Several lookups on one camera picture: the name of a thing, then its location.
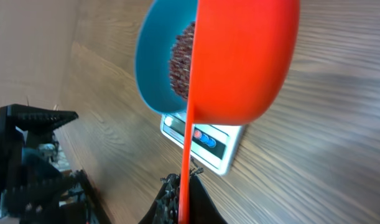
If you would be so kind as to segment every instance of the wall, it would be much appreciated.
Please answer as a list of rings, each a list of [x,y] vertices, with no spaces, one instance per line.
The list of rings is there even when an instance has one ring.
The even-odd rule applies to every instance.
[[[57,103],[77,7],[78,0],[0,0],[0,106]]]

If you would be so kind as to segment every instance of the wood grain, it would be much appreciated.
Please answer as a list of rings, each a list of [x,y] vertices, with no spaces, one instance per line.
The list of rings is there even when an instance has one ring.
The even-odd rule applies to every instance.
[[[151,0],[82,1],[60,130],[115,223],[137,223],[182,150],[133,75]],[[304,0],[278,98],[245,132],[230,173],[202,180],[229,223],[380,223],[380,0]]]

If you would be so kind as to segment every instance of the teal bowl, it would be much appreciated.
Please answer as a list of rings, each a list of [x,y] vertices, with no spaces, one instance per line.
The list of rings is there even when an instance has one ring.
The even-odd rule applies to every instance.
[[[169,58],[177,35],[193,21],[196,0],[156,0],[140,29],[134,59],[137,89],[157,113],[185,111],[187,102],[170,87]]]

